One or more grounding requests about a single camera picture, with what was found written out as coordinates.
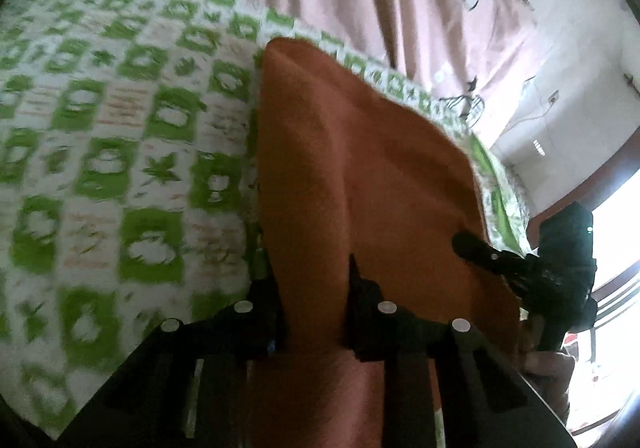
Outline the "person's right hand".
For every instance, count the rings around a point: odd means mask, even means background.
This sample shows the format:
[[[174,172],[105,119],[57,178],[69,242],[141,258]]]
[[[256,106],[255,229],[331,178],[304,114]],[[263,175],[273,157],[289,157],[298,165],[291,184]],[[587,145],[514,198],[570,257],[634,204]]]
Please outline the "person's right hand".
[[[576,361],[564,350],[538,350],[542,332],[544,318],[541,316],[529,314],[521,321],[518,332],[518,368],[553,412],[566,423],[570,415],[568,389]]]

